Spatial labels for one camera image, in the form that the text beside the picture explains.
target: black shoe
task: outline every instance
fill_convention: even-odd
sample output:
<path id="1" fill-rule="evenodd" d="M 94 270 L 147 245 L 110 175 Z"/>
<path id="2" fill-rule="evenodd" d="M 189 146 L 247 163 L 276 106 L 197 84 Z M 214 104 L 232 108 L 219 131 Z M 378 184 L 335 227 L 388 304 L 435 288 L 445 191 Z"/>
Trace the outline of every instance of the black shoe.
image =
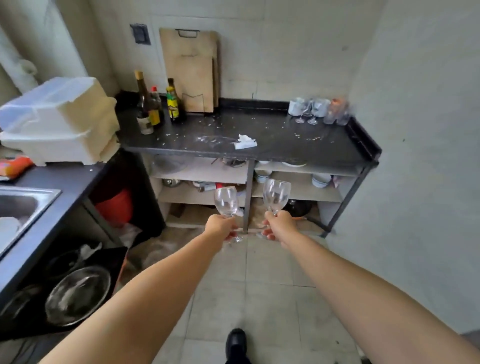
<path id="1" fill-rule="evenodd" d="M 234 328 L 228 334 L 227 343 L 225 344 L 227 360 L 230 359 L 233 352 L 235 355 L 239 352 L 240 354 L 243 353 L 243 355 L 247 354 L 247 335 L 241 328 Z"/>

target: shoe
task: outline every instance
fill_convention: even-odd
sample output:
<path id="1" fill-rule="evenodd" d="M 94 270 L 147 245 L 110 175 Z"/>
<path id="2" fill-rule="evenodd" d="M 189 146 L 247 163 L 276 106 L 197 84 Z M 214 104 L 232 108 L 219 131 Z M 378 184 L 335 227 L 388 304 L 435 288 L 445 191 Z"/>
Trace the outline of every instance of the shoe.
<path id="1" fill-rule="evenodd" d="M 227 360 L 230 358 L 233 347 L 238 347 L 243 351 L 244 355 L 247 354 L 247 335 L 241 328 L 234 328 L 228 334 L 227 343 L 225 344 Z"/>

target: hand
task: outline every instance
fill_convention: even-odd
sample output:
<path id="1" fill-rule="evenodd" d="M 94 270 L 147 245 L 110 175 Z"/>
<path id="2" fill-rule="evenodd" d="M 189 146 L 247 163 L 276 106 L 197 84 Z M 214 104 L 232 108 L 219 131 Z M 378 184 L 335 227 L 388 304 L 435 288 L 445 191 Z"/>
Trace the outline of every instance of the hand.
<path id="1" fill-rule="evenodd" d="M 265 235 L 268 240 L 275 240 L 278 238 L 282 243 L 282 246 L 285 248 L 288 248 L 288 242 L 290 241 L 289 237 L 298 232 L 297 224 L 292 216 L 284 210 L 279 211 L 277 216 L 270 211 L 265 212 L 265 220 L 263 221 L 263 224 L 270 226 L 262 231 L 262 235 Z"/>
<path id="2" fill-rule="evenodd" d="M 237 233 L 232 231 L 235 229 L 238 229 L 235 223 L 235 217 L 226 218 L 222 215 L 211 215 L 205 224 L 205 233 L 212 234 L 220 238 L 221 241 L 228 241 L 236 237 Z"/>

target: pant leg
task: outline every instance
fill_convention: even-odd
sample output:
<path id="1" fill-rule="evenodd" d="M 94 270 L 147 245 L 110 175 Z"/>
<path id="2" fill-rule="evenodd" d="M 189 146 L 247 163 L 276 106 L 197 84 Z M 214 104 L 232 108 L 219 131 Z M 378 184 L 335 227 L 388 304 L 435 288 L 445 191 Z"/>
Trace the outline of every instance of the pant leg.
<path id="1" fill-rule="evenodd" d="M 225 364 L 251 364 L 241 347 L 233 347 L 231 355 Z"/>

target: sink rim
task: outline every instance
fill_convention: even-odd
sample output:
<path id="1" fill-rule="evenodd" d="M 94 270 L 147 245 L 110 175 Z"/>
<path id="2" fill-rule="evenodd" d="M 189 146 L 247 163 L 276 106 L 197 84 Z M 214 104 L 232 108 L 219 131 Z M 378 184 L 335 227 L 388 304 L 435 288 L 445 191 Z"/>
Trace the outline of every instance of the sink rim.
<path id="1" fill-rule="evenodd" d="M 30 226 L 45 212 L 45 210 L 57 199 L 61 190 L 36 187 L 17 187 L 17 186 L 0 186 L 0 197 L 8 196 L 26 196 L 33 197 L 37 200 L 38 206 L 30 215 L 28 220 L 21 226 L 15 236 L 4 246 L 0 246 L 0 260 L 8 253 L 22 235 L 30 228 Z"/>

